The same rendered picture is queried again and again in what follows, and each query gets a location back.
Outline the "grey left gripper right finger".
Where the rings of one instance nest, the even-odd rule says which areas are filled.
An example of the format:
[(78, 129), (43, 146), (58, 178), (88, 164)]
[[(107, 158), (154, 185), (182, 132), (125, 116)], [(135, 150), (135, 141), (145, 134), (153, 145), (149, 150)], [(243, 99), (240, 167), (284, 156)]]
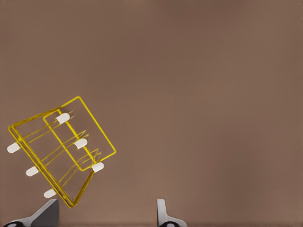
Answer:
[(157, 227), (187, 227), (185, 221), (167, 214), (164, 199), (157, 199)]

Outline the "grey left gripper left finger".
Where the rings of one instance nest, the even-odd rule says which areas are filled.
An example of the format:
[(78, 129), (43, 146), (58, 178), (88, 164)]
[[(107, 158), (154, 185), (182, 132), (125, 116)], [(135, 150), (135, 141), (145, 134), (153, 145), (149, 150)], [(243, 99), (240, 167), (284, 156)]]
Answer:
[(58, 227), (59, 201), (50, 199), (33, 215), (13, 220), (3, 227)]

